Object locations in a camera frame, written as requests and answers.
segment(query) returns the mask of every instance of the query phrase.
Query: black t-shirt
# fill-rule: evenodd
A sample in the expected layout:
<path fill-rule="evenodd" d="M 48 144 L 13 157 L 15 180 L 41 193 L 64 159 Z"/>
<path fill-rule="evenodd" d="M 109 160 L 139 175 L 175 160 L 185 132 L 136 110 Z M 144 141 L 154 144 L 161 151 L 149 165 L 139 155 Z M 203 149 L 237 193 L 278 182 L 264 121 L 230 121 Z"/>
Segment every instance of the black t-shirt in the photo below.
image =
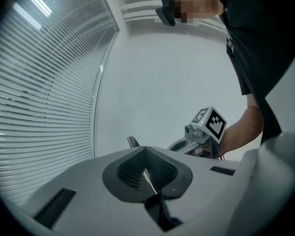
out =
<path fill-rule="evenodd" d="M 292 0 L 220 0 L 220 16 L 229 33 L 227 53 L 241 93 L 252 93 L 264 116 L 266 138 L 281 133 L 265 97 L 295 56 L 295 16 Z"/>

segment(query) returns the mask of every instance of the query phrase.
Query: white wall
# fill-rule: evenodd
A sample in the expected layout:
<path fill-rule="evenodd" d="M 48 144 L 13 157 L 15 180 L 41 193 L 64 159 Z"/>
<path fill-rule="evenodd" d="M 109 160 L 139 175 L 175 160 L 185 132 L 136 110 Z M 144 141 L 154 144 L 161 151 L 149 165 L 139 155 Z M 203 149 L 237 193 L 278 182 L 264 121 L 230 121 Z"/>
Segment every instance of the white wall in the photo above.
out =
<path fill-rule="evenodd" d="M 200 108 L 210 105 L 228 126 L 246 108 L 225 44 L 177 34 L 129 38 L 106 63 L 95 117 L 97 155 L 129 148 L 127 136 L 166 148 L 183 136 Z M 229 159 L 240 160 L 245 151 L 230 152 Z"/>

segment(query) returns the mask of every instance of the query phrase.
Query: black slot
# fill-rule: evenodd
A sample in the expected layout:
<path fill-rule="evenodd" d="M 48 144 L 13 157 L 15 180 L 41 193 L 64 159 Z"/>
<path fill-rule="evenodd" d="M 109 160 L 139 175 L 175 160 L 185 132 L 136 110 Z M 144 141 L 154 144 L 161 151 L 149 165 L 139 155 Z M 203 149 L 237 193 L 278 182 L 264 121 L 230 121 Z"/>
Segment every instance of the black slot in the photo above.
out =
<path fill-rule="evenodd" d="M 68 189 L 61 189 L 34 217 L 34 219 L 41 225 L 51 228 L 53 224 L 59 219 L 64 209 L 68 206 L 75 191 Z"/>
<path fill-rule="evenodd" d="M 213 166 L 210 170 L 218 172 L 218 173 L 230 175 L 230 176 L 234 175 L 235 173 L 235 170 L 226 169 L 226 168 L 217 167 L 217 166 Z"/>
<path fill-rule="evenodd" d="M 169 150 L 177 152 L 178 150 L 181 150 L 182 148 L 186 147 L 187 145 L 188 145 L 188 142 L 186 140 L 184 140 L 184 141 L 181 141 L 181 142 L 175 144 Z"/>

